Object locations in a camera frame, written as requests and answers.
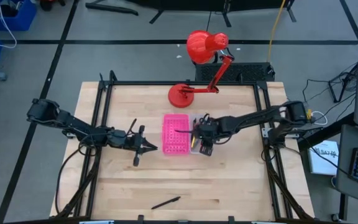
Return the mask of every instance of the paper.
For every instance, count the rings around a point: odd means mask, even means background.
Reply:
[[[339,149],[338,145],[334,141],[323,141],[320,144],[313,146],[320,156],[338,165]],[[309,149],[309,162],[310,172],[312,174],[323,174],[323,175],[336,175],[336,167],[330,164],[328,161],[320,158],[316,153]]]

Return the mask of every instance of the concrete floor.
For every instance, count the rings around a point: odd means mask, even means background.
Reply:
[[[358,0],[346,0],[358,26]],[[227,28],[222,16],[212,12],[164,12],[149,24],[157,12],[123,1],[115,5],[139,11],[139,16],[85,8],[80,1],[67,35],[67,40],[170,40],[186,39],[196,29],[225,32],[230,39],[269,40],[277,9],[232,12]],[[15,32],[18,40],[60,40],[73,0],[65,7],[54,5],[52,12],[38,10],[27,32]],[[357,37],[339,0],[296,0],[293,23],[286,11],[278,24],[277,40],[354,40],[345,45],[274,45],[272,65],[276,81],[284,82],[291,100],[303,100],[301,91],[306,79],[329,80],[357,62]],[[0,39],[9,40],[6,32]],[[58,41],[39,44],[19,44],[15,49],[3,49],[0,71],[8,79],[0,82],[0,205],[13,168],[21,151],[29,123],[25,114],[31,99],[38,98],[47,74],[54,73],[48,99],[57,101],[64,110],[75,110],[81,82],[98,81],[99,72],[105,77],[113,69],[120,80],[186,80],[194,79],[195,68],[190,63],[185,45],[81,45],[63,46],[56,70],[51,63]],[[230,45],[237,62],[264,62],[267,45]],[[321,92],[325,83],[310,83],[307,98]],[[344,110],[345,102],[328,114],[332,123]],[[309,102],[312,110],[323,113],[332,107],[328,91]],[[37,127],[19,183],[12,198],[5,222],[47,218],[53,200],[57,173],[62,163],[67,139],[60,131]],[[339,209],[339,192],[331,188],[329,177],[311,175],[305,162],[305,173],[314,212],[322,220]],[[350,199],[348,220],[358,223],[358,200]]]

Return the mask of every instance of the wooden tabletop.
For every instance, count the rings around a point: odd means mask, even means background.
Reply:
[[[75,116],[91,122],[97,93],[97,82],[84,82],[78,98]],[[114,86],[107,126],[127,130],[134,118],[133,130],[145,125],[144,136],[159,150],[140,158],[132,166],[134,153],[110,147],[103,148],[92,219],[136,220],[274,220],[266,165],[260,158],[262,141],[259,126],[243,129],[221,146],[216,145],[211,157],[190,154],[166,156],[161,151],[162,119],[167,113],[204,114],[211,117],[240,116],[256,111],[251,86],[219,86],[219,94],[197,94],[193,104],[185,109],[168,102],[170,86]],[[272,105],[287,100],[283,83],[268,83]],[[263,93],[260,91],[262,105]],[[101,121],[104,95],[98,121]],[[287,139],[288,147],[298,149],[295,140]],[[69,139],[65,158],[78,146]],[[308,186],[300,156],[282,149],[282,162],[289,191],[296,201],[313,216]],[[62,173],[59,208],[71,199],[78,188],[83,156],[77,154]],[[280,190],[281,214],[284,206]],[[181,196],[177,202],[155,210],[154,205]],[[85,213],[88,191],[85,192],[82,213]],[[51,215],[55,214],[52,206]]]

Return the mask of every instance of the black floor stripe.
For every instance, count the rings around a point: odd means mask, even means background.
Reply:
[[[65,44],[147,45],[185,44],[186,40],[66,40]],[[229,44],[267,45],[269,40],[229,40]],[[357,45],[357,40],[274,40],[275,45]]]
[[[52,64],[50,66],[48,75],[47,75],[47,77],[45,79],[44,87],[42,88],[40,98],[46,98],[46,96],[48,94],[49,87],[50,87],[50,84],[51,84],[52,79],[53,79],[53,75],[55,74],[56,67],[57,67],[57,64],[58,64],[59,59],[60,59],[60,55],[62,54],[62,49],[63,49],[63,46],[64,46],[64,40],[66,40],[66,38],[67,38],[68,31],[70,30],[70,26],[71,26],[71,23],[72,23],[73,18],[74,18],[74,14],[75,14],[75,11],[76,11],[76,8],[77,8],[77,5],[78,5],[78,1],[79,0],[74,0],[74,3],[72,5],[72,7],[71,7],[70,13],[68,15],[68,19],[67,19],[66,24],[65,24],[65,28],[63,30],[63,34],[62,34],[62,36],[60,38],[60,41],[58,43],[58,47],[57,47],[55,56],[54,56],[54,58],[52,60]],[[4,198],[3,198],[1,206],[0,206],[0,223],[3,223],[4,220],[5,220],[5,216],[6,216],[6,213],[7,213],[8,209],[9,209],[9,204],[11,203],[14,191],[15,191],[16,186],[17,186],[17,182],[19,181],[19,177],[20,177],[20,174],[21,174],[25,159],[27,157],[27,153],[29,151],[32,138],[34,137],[36,127],[37,127],[36,124],[30,124],[30,127],[29,127],[29,129],[27,131],[27,134],[25,136],[25,139],[24,139],[24,142],[23,142],[23,145],[22,145],[22,149],[21,149],[20,154],[19,154],[19,158],[17,159],[15,168],[13,170],[11,179],[10,179],[10,181],[8,183]]]
[[[13,44],[13,40],[2,40]],[[59,44],[60,40],[18,40],[18,44]],[[186,40],[64,40],[73,45],[147,45],[147,44],[185,44]],[[229,44],[267,45],[269,40],[229,40]],[[274,45],[357,45],[358,40],[274,40]]]
[[[14,44],[13,40],[1,40],[3,44]],[[60,40],[17,40],[17,44],[59,44]]]
[[[341,5],[343,7],[343,10],[345,11],[345,14],[347,16],[347,20],[349,20],[350,24],[351,24],[351,27],[353,29],[353,32],[354,34],[356,35],[357,37],[357,40],[358,40],[358,27],[357,27],[357,24],[352,16],[352,13],[349,9],[349,7],[347,6],[345,0],[339,0],[341,2]]]

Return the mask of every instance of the marker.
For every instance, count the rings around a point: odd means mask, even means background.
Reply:
[[[167,200],[166,202],[162,202],[161,204],[158,204],[158,205],[152,207],[152,209],[159,208],[159,207],[164,206],[164,205],[166,205],[166,204],[168,204],[168,203],[171,203],[171,202],[176,202],[177,200],[179,200],[179,198],[180,198],[180,196],[179,196],[179,197],[175,197],[175,198],[173,198],[173,199],[171,199],[171,200]]]

